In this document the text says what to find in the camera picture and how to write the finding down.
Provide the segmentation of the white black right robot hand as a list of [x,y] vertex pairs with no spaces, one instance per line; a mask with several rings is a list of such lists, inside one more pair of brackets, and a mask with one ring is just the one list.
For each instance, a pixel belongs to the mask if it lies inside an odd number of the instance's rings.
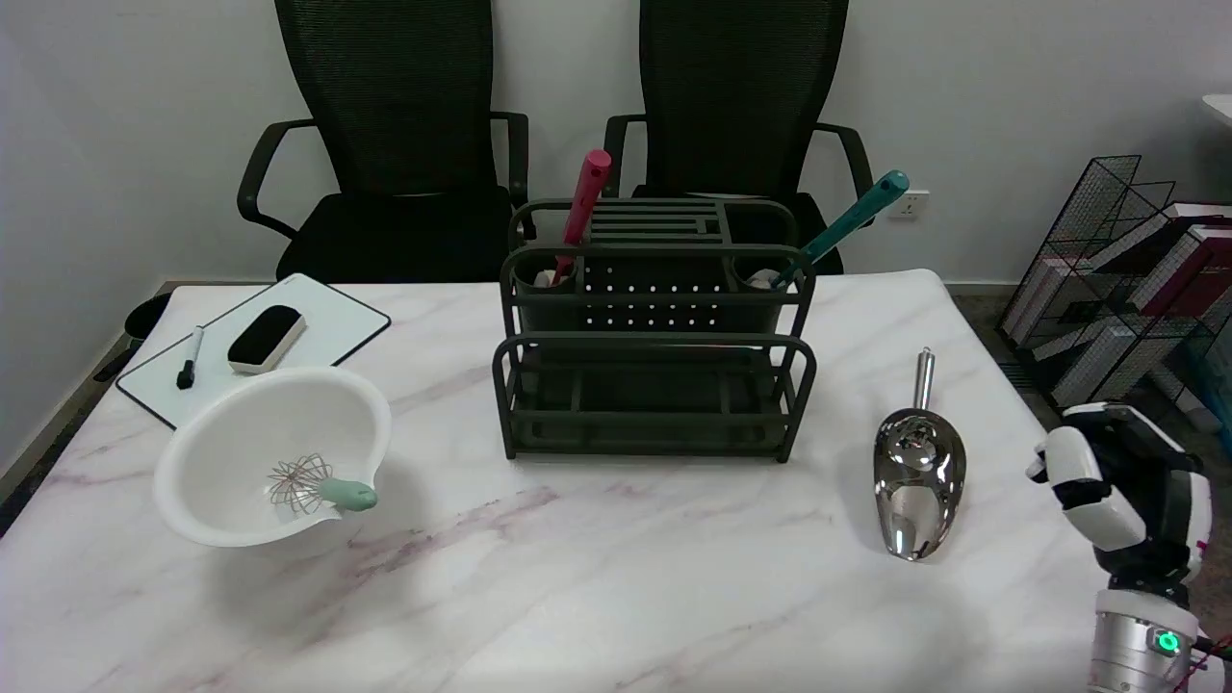
[[1092,543],[1109,588],[1190,605],[1214,530],[1204,465],[1122,402],[1072,404],[1036,448],[1027,478],[1046,485]]

